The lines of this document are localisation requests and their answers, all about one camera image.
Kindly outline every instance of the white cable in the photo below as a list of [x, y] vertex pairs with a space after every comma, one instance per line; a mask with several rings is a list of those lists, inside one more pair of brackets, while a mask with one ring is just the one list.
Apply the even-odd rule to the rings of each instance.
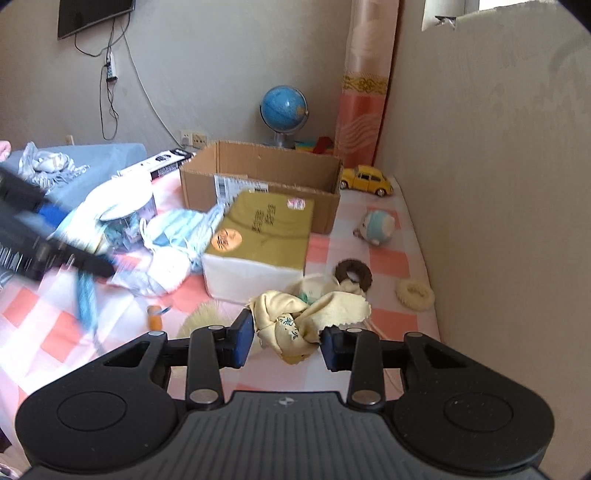
[[137, 66], [135, 66], [135, 62], [134, 62], [134, 56], [131, 54], [131, 48], [129, 48], [129, 42], [127, 42], [127, 36], [125, 35], [125, 31], [123, 30], [123, 28], [121, 28], [121, 31], [123, 32], [123, 39], [125, 40], [125, 45], [127, 45], [127, 51], [129, 53], [129, 58], [131, 59], [131, 64], [134, 67], [135, 70], [135, 74], [139, 80], [139, 84], [142, 87], [142, 90], [144, 91], [144, 94], [146, 95], [146, 98], [148, 99], [148, 103], [150, 104], [150, 107], [152, 107], [152, 111], [156, 114], [156, 117], [158, 117], [158, 120], [160, 120], [160, 123], [162, 124], [162, 126], [166, 129], [166, 131], [168, 132], [168, 134], [170, 135], [170, 137], [174, 140], [174, 142], [180, 147], [180, 148], [184, 148], [179, 141], [177, 140], [177, 138], [173, 135], [173, 133], [169, 130], [169, 128], [166, 126], [166, 124], [164, 123], [164, 120], [162, 120], [162, 118], [159, 116], [158, 112], [156, 111], [156, 109], [154, 108], [154, 104], [152, 103], [152, 100], [150, 100], [150, 96], [148, 95], [148, 92], [146, 91], [146, 88], [144, 87], [144, 84], [142, 82], [142, 79], [139, 76], [139, 72], [138, 72], [138, 68]]

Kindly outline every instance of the open cardboard box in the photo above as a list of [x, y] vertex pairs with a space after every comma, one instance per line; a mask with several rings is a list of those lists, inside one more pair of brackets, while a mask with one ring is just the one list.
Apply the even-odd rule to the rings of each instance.
[[217, 202], [216, 176], [257, 180], [271, 193], [314, 200], [312, 232], [332, 231], [340, 200], [342, 164], [330, 155], [218, 141], [181, 167], [185, 206], [207, 211]]

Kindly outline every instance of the globe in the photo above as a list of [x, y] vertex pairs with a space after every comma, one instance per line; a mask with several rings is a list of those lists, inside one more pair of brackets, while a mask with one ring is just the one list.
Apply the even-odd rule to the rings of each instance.
[[308, 120], [308, 104], [294, 87], [280, 85], [269, 90], [261, 101], [261, 117], [275, 132], [274, 144], [289, 147], [287, 135], [297, 132]]

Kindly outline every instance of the yellow toy car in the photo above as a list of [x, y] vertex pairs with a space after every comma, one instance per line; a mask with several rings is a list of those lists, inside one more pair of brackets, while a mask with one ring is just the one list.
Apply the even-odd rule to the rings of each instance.
[[390, 181], [377, 168], [359, 165], [355, 168], [344, 168], [340, 178], [343, 190], [353, 189], [375, 193], [378, 197], [392, 195], [394, 189]]

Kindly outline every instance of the pink curtain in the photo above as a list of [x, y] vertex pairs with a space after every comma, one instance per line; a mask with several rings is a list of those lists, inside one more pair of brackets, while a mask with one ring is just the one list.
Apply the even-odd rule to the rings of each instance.
[[397, 18], [398, 0], [353, 0], [335, 135], [345, 167], [374, 162]]

